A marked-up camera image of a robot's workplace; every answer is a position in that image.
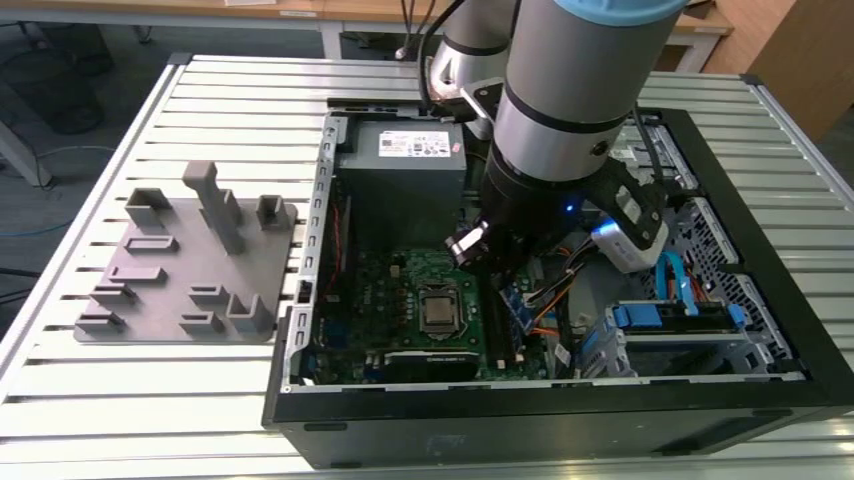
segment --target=gray plastic peg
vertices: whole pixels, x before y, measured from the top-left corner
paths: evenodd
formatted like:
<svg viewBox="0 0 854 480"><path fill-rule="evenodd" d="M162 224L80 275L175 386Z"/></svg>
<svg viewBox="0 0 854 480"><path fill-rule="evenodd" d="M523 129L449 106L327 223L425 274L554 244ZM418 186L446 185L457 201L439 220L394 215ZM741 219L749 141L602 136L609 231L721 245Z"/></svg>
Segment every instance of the gray plastic peg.
<svg viewBox="0 0 854 480"><path fill-rule="evenodd" d="M223 191L216 186L216 165L210 161L192 161L182 177L184 185L196 191L204 217L214 229L228 255L243 252L244 242L234 218L234 209L226 203Z"/></svg>

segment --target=table leg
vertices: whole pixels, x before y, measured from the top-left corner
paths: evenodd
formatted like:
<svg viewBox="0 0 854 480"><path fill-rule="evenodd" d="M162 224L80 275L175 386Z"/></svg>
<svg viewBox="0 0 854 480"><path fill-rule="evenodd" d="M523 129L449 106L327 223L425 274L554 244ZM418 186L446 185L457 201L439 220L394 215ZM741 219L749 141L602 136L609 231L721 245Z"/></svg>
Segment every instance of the table leg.
<svg viewBox="0 0 854 480"><path fill-rule="evenodd" d="M32 152L3 122L0 122L0 155L34 187L51 183L51 174L39 165Z"/></svg>
<svg viewBox="0 0 854 480"><path fill-rule="evenodd" d="M719 35L691 35L691 44L679 61L677 72L699 73L703 71L718 40L721 40Z"/></svg>
<svg viewBox="0 0 854 480"><path fill-rule="evenodd" d="M331 60L342 59L342 32L345 23L334 20L320 22L320 35L323 36L323 56Z"/></svg>

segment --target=white label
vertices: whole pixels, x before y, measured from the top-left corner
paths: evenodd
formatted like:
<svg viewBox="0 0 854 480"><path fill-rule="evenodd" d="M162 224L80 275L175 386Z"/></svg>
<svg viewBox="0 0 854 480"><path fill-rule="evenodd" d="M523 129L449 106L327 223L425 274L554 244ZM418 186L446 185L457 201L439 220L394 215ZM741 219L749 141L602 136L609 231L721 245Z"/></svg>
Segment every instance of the white label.
<svg viewBox="0 0 854 480"><path fill-rule="evenodd" d="M316 17L318 12L300 12L299 10L279 10L283 17Z"/></svg>
<svg viewBox="0 0 854 480"><path fill-rule="evenodd" d="M635 152L631 148L615 148L611 150L611 157L614 157L615 160L637 160Z"/></svg>
<svg viewBox="0 0 854 480"><path fill-rule="evenodd" d="M563 365L570 366L570 351L561 344L555 347L555 357L558 357Z"/></svg>
<svg viewBox="0 0 854 480"><path fill-rule="evenodd" d="M381 157L450 157L449 132L405 132L387 130L379 134Z"/></svg>

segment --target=gray plastic base plate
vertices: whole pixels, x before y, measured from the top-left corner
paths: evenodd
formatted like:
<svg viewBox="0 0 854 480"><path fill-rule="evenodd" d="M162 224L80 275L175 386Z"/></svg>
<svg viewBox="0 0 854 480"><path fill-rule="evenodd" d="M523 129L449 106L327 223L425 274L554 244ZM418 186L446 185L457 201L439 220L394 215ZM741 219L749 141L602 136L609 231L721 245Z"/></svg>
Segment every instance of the gray plastic base plate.
<svg viewBox="0 0 854 480"><path fill-rule="evenodd" d="M228 198L231 192L223 193ZM270 339L296 208L279 197L228 200L239 205L240 215L236 209L231 213L239 218L244 241L235 255L226 253L199 200L167 200L159 190L135 192L128 212L146 210L146 222L131 223L116 247L76 324L78 341L258 343Z"/></svg>

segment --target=wooden cabinet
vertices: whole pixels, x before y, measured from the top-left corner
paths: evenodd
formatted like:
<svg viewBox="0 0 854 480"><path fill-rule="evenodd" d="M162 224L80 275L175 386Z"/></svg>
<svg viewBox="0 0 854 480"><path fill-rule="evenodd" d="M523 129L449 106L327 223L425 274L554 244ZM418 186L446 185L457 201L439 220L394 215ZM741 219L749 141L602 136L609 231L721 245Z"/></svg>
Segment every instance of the wooden cabinet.
<svg viewBox="0 0 854 480"><path fill-rule="evenodd" d="M854 103L853 0L717 0L735 26L707 73L759 76L813 140Z"/></svg>

